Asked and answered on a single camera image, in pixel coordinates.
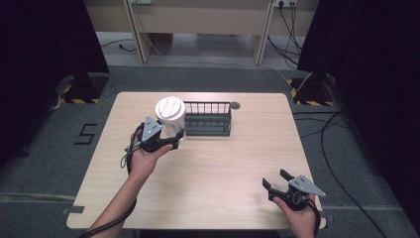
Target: yellow black warning tape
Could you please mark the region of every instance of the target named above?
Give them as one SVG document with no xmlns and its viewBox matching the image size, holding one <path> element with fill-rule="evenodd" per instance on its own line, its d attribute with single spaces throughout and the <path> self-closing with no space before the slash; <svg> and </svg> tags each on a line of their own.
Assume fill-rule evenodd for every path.
<svg viewBox="0 0 420 238">
<path fill-rule="evenodd" d="M 299 99 L 298 93 L 296 90 L 291 89 L 291 97 L 293 98 L 293 102 L 298 105 L 309 105 L 309 106 L 333 106 L 333 102 L 331 100 L 301 100 Z"/>
<path fill-rule="evenodd" d="M 67 98 L 66 94 L 71 89 L 71 85 L 65 88 L 64 93 L 61 96 L 60 103 L 73 103 L 73 104 L 86 104 L 86 103 L 98 103 L 99 98 Z"/>
<path fill-rule="evenodd" d="M 98 103 L 99 99 L 74 99 L 74 98 L 62 98 L 61 103 L 73 103 L 73 104 L 86 104 L 86 103 Z"/>
</svg>

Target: cup lid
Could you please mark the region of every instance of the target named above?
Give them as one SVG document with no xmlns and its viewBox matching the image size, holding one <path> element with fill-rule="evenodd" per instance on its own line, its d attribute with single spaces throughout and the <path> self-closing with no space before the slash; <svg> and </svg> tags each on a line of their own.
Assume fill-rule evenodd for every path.
<svg viewBox="0 0 420 238">
<path fill-rule="evenodd" d="M 166 97 L 157 103 L 155 112 L 161 122 L 174 122 L 185 115 L 185 104 L 177 97 Z"/>
</svg>

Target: gray carpet floor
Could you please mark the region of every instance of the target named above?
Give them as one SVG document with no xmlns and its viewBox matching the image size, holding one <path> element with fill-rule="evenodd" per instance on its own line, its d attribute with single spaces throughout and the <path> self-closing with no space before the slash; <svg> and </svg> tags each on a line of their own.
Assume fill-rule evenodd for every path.
<svg viewBox="0 0 420 238">
<path fill-rule="evenodd" d="M 367 217 L 343 192 L 327 167 L 320 130 L 338 106 L 301 106 L 292 102 L 287 83 L 271 69 L 210 67 L 110 66 L 111 74 L 97 104 L 61 104 L 45 119 L 30 155 L 13 159 L 0 172 L 0 237 L 76 237 L 66 227 L 72 206 L 101 136 L 116 95 L 121 91 L 278 92 L 288 96 L 315 183 L 328 195 L 321 198 L 327 227 L 317 237 L 381 237 Z M 284 70 L 286 78 L 306 73 Z M 328 163 L 347 192 L 367 211 L 387 237 L 418 237 L 383 177 L 369 166 L 346 115 L 324 132 Z M 79 133 L 85 124 L 88 138 Z M 281 237 L 291 237 L 279 231 Z M 124 231 L 121 237 L 133 237 Z"/>
</svg>

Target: wooden table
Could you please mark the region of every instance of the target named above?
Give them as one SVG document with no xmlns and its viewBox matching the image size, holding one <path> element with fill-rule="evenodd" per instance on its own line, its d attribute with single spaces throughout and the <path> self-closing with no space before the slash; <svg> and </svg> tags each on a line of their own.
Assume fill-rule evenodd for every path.
<svg viewBox="0 0 420 238">
<path fill-rule="evenodd" d="M 147 115 L 156 118 L 155 105 L 167 96 L 237 101 L 241 108 L 232 111 L 230 137 L 187 137 L 178 150 L 159 159 L 124 228 L 287 229 L 281 210 L 267 200 L 262 179 L 287 190 L 280 169 L 312 176 L 285 95 L 202 92 L 118 95 L 74 202 L 84 210 L 70 213 L 68 227 L 88 228 L 110 202 L 127 178 L 120 161 L 130 135 Z"/>
</svg>

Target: black cable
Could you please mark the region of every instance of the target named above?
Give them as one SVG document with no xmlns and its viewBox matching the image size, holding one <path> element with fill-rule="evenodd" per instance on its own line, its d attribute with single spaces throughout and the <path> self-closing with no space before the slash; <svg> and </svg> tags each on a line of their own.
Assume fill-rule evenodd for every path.
<svg viewBox="0 0 420 238">
<path fill-rule="evenodd" d="M 117 86 L 109 86 L 109 87 L 111 87 L 111 88 L 114 88 L 114 91 L 112 91 L 110 94 L 108 94 L 108 95 L 105 95 L 103 92 L 102 92 L 102 95 L 105 97 L 105 98 L 109 98 L 110 96 L 112 96 L 112 95 L 114 95 L 115 94 L 115 92 L 117 92 Z"/>
<path fill-rule="evenodd" d="M 350 126 L 349 126 L 349 127 L 345 127 L 345 126 L 341 126 L 341 125 L 338 125 L 338 124 L 336 124 L 336 126 L 339 126 L 339 127 L 342 127 L 342 128 L 350 128 Z M 304 139 L 304 138 L 307 138 L 307 137 L 310 137 L 310 136 L 313 136 L 313 135 L 316 135 L 316 134 L 318 134 L 318 133 L 320 133 L 320 132 L 322 132 L 322 129 L 321 129 L 321 130 L 319 130 L 319 131 L 316 131 L 316 132 L 312 132 L 312 133 L 310 133 L 310 134 L 308 134 L 308 135 L 301 136 L 301 137 L 300 137 L 300 140 L 302 140 L 302 139 Z"/>
<path fill-rule="evenodd" d="M 131 213 L 133 212 L 133 210 L 136 208 L 136 203 L 137 200 L 135 200 L 133 202 L 133 204 L 130 206 L 129 210 L 126 211 L 122 216 L 120 216 L 119 218 L 115 219 L 114 221 L 109 222 L 108 224 L 99 226 L 91 231 L 88 231 L 84 234 L 82 234 L 81 236 L 79 236 L 78 238 L 87 238 L 87 237 L 92 237 L 104 230 L 108 230 L 118 224 L 120 224 L 121 222 L 123 222 L 125 219 L 127 219 L 127 217 L 129 217 L 131 215 Z"/>
<path fill-rule="evenodd" d="M 283 56 L 285 59 L 290 60 L 291 62 L 293 62 L 294 64 L 297 65 L 297 62 L 295 60 L 293 60 L 292 58 L 290 58 L 287 53 L 289 53 L 288 51 L 285 51 L 283 49 L 281 49 L 280 47 L 276 46 L 270 37 L 267 37 L 268 41 L 271 43 L 271 45 L 274 47 L 274 49 L 278 52 L 279 55 Z"/>
<path fill-rule="evenodd" d="M 316 207 L 316 204 L 312 199 L 308 199 L 308 201 L 305 201 L 305 203 L 315 213 L 315 227 L 314 227 L 314 237 L 315 237 L 318 233 L 319 226 L 321 225 L 321 214 L 319 213 L 319 210 Z"/>
<path fill-rule="evenodd" d="M 118 45 L 118 47 L 120 47 L 120 49 L 121 50 L 124 50 L 124 51 L 126 51 L 126 52 L 133 52 L 133 51 L 135 51 L 136 50 L 136 48 L 134 48 L 134 49 L 132 49 L 132 50 L 128 50 L 128 49 L 126 49 L 125 47 L 123 47 L 123 45 Z"/>
<path fill-rule="evenodd" d="M 327 120 L 318 119 L 318 118 L 296 118 L 294 120 L 295 121 L 310 121 L 310 120 L 312 120 L 312 121 L 327 122 Z M 342 121 L 347 121 L 347 119 L 343 119 L 343 120 L 340 120 L 340 121 L 337 121 L 337 122 L 330 122 L 330 123 L 334 126 L 338 126 L 338 127 L 341 127 L 341 128 L 350 128 L 350 126 L 340 125 L 339 122 L 342 122 Z"/>
<path fill-rule="evenodd" d="M 288 24 L 287 24 L 286 19 L 284 18 L 284 15 L 283 15 L 283 12 L 281 11 L 281 9 L 282 9 L 282 7 L 280 7 L 280 16 L 281 16 L 281 18 L 283 19 L 284 24 L 286 25 L 287 32 L 289 33 L 289 40 L 291 40 L 291 41 L 293 42 L 293 44 L 294 44 L 294 45 L 295 45 L 298 49 L 300 49 L 300 50 L 301 50 L 301 48 L 300 48 L 299 44 L 297 43 L 296 38 L 295 38 L 295 36 L 294 36 L 294 21 L 295 21 L 295 19 L 296 19 L 296 16 L 295 16 L 295 9 L 294 9 L 294 12 L 293 12 L 293 8 L 292 8 L 292 31 L 290 30 L 290 28 L 289 28 L 289 26 L 288 26 Z"/>
<path fill-rule="evenodd" d="M 132 139 L 131 139 L 131 142 L 130 142 L 130 148 L 129 148 L 129 151 L 127 152 L 127 172 L 128 172 L 128 174 L 130 174 L 131 168 L 132 168 L 131 167 L 131 161 L 132 161 L 132 158 L 133 158 L 133 152 L 139 150 L 139 149 L 136 149 L 135 151 L 133 151 L 134 140 L 137 137 L 137 134 L 139 133 L 139 131 L 144 127 L 145 127 L 145 123 L 143 122 L 142 124 L 140 124 L 140 126 L 138 126 L 136 128 L 136 131 L 134 132 L 134 134 L 132 136 Z"/>
<path fill-rule="evenodd" d="M 291 13 L 292 13 L 292 17 L 291 17 L 291 32 L 292 32 L 292 34 L 291 34 L 291 36 L 294 40 L 293 43 L 296 46 L 297 51 L 300 53 L 302 48 L 297 43 L 296 35 L 294 33 L 294 23 L 296 22 L 296 4 L 294 2 L 292 2 L 290 4 L 291 4 Z"/>
<path fill-rule="evenodd" d="M 335 114 L 335 113 L 340 113 L 342 111 L 326 111 L 326 112 L 321 112 L 321 111 L 315 111 L 315 112 L 293 112 L 293 115 L 303 115 L 303 114 Z"/>
<path fill-rule="evenodd" d="M 272 45 L 272 46 L 273 46 L 276 50 L 281 51 L 283 54 L 291 54 L 291 55 L 295 55 L 295 56 L 300 56 L 300 54 L 298 54 L 298 53 L 289 52 L 289 51 L 286 51 L 286 50 L 284 50 L 284 49 L 282 49 L 282 48 L 278 47 L 277 45 L 275 45 L 275 44 L 272 42 L 272 40 L 271 40 L 271 38 L 270 38 L 270 37 L 267 37 L 267 39 L 269 40 L 269 42 L 271 43 L 271 45 Z"/>
<path fill-rule="evenodd" d="M 287 48 L 288 48 L 288 45 L 290 44 L 290 36 L 289 36 L 289 39 L 287 40 L 287 44 L 286 44 L 286 50 L 287 50 Z M 287 64 L 287 66 L 289 66 L 289 67 L 291 67 L 291 68 L 297 68 L 297 62 L 295 62 L 295 61 L 293 61 L 293 63 L 296 65 L 296 66 L 291 66 L 290 64 L 288 64 L 288 62 L 287 62 L 287 60 L 286 60 L 286 58 L 284 58 L 284 62 Z"/>
<path fill-rule="evenodd" d="M 362 208 L 362 206 L 346 191 L 344 186 L 341 184 L 341 182 L 338 180 L 337 176 L 334 174 L 333 169 L 331 168 L 330 162 L 328 161 L 327 154 L 325 152 L 324 147 L 324 131 L 327 128 L 327 126 L 330 124 L 330 122 L 340 114 L 341 112 L 338 112 L 334 114 L 328 122 L 324 125 L 321 131 L 321 149 L 322 149 L 322 155 L 324 157 L 325 163 L 327 164 L 328 170 L 330 170 L 331 175 L 333 176 L 334 180 L 337 182 L 339 187 L 343 190 L 343 192 L 349 197 L 349 199 L 352 200 L 352 202 L 361 210 L 361 212 L 369 219 L 369 221 L 373 224 L 373 226 L 377 229 L 377 231 L 382 235 L 382 237 L 386 238 L 385 234 L 382 232 L 380 227 L 374 222 L 374 220 L 370 217 L 370 215 Z"/>
<path fill-rule="evenodd" d="M 111 45 L 113 43 L 117 43 L 117 42 L 128 42 L 128 41 L 133 41 L 133 39 L 121 39 L 121 40 L 117 40 L 117 41 L 113 41 L 113 42 L 107 43 L 105 45 L 101 45 L 101 47 L 106 47 L 106 46 L 109 46 L 109 45 Z"/>
</svg>

